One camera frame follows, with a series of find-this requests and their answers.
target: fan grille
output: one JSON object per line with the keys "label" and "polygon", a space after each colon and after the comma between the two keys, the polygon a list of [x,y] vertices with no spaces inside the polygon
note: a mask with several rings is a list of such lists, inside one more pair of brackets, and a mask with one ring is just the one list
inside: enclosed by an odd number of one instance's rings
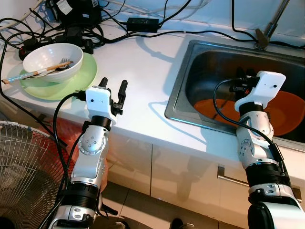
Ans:
{"label": "fan grille", "polygon": [[0,217],[16,229],[37,228],[53,207],[62,175],[56,144],[47,134],[0,121]]}

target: chopsticks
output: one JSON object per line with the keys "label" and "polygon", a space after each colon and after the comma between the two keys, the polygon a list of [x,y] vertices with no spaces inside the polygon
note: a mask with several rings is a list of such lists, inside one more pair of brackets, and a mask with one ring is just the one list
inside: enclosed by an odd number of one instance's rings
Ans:
{"label": "chopsticks", "polygon": [[70,63],[73,63],[73,61],[67,61],[65,63],[60,63],[60,64],[57,64],[57,65],[53,65],[51,67],[47,67],[47,68],[44,68],[44,69],[40,69],[40,70],[37,70],[37,71],[34,71],[34,72],[31,72],[31,73],[25,73],[25,74],[21,74],[21,75],[17,75],[17,76],[14,76],[14,77],[10,77],[10,78],[7,78],[7,79],[3,79],[1,80],[4,84],[8,84],[8,83],[12,83],[14,82],[15,80],[22,80],[22,79],[25,79],[25,78],[28,78],[28,77],[31,77],[31,76],[35,76],[35,75],[38,75],[38,74],[41,74],[41,73],[46,73],[50,70],[53,70],[53,69],[56,69],[56,68],[60,68],[62,66],[65,66],[65,65],[68,65]]}

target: sink basin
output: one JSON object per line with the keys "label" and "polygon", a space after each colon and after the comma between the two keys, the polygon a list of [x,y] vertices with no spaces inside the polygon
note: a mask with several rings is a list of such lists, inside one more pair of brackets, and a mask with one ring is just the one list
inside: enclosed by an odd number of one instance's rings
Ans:
{"label": "sink basin", "polygon": [[[281,91],[305,99],[304,58],[215,43],[190,41],[165,110],[167,118],[235,135],[236,127],[210,119],[193,106],[212,99],[215,86],[223,79],[236,77],[236,69],[282,73],[286,81]],[[217,99],[229,97],[230,85],[217,91]],[[274,137],[278,145],[304,151],[305,119],[288,134]]]}

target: white countertop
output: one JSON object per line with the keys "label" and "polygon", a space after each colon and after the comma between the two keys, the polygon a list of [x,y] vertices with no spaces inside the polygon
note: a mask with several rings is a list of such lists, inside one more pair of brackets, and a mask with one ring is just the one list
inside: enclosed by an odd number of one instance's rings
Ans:
{"label": "white countertop", "polygon": [[[113,25],[103,27],[107,38],[123,35]],[[122,80],[128,81],[123,116],[118,116],[112,131],[155,145],[200,155],[203,158],[242,168],[237,156],[237,138],[233,135],[203,129],[167,119],[164,111],[171,94],[184,53],[190,40],[204,40],[252,48],[252,43],[234,42],[213,35],[185,34],[163,35],[156,38],[129,38],[115,44],[106,44],[94,50],[98,64],[98,85],[108,78],[107,87],[112,98]],[[270,52],[304,56],[304,52],[270,46]],[[2,77],[17,75],[22,62],[15,50],[10,49],[5,58]],[[23,106],[53,115],[58,102],[34,98],[26,94],[16,82],[2,85],[4,93]],[[85,102],[68,100],[61,108],[60,117],[83,123],[88,118]],[[281,148],[286,167],[292,179],[305,181],[305,153]]]}

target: power adapter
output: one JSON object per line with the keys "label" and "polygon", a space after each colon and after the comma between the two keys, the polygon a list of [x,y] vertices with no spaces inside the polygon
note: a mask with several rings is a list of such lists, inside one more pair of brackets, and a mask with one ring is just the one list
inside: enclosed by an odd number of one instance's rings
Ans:
{"label": "power adapter", "polygon": [[128,31],[157,32],[159,19],[153,18],[129,18],[126,22]]}

